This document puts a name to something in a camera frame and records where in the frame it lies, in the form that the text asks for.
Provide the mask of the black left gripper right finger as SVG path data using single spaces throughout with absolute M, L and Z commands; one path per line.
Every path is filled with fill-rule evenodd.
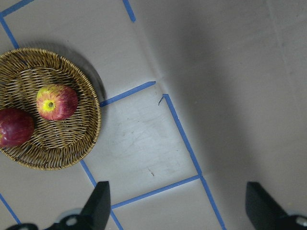
M 257 230 L 296 230 L 296 215 L 290 216 L 258 182 L 247 182 L 246 214 Z

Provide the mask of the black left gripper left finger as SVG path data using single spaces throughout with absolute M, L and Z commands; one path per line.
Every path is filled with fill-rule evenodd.
M 98 182 L 80 212 L 91 230 L 104 230 L 111 211 L 109 181 Z

